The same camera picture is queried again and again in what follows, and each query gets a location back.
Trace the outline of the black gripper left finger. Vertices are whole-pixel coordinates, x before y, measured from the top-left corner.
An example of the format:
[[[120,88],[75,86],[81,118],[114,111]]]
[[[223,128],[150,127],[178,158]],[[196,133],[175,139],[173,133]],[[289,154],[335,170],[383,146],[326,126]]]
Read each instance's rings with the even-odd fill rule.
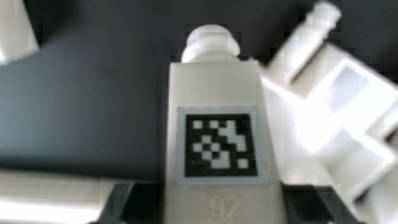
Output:
[[[118,183],[100,218],[88,224],[157,224],[159,184],[155,182]]]

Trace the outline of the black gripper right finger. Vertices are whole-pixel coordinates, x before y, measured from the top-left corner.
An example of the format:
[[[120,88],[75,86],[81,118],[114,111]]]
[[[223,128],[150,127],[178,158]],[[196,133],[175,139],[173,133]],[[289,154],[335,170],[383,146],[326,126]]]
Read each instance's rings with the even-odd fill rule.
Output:
[[[289,224],[365,224],[329,186],[285,185]]]

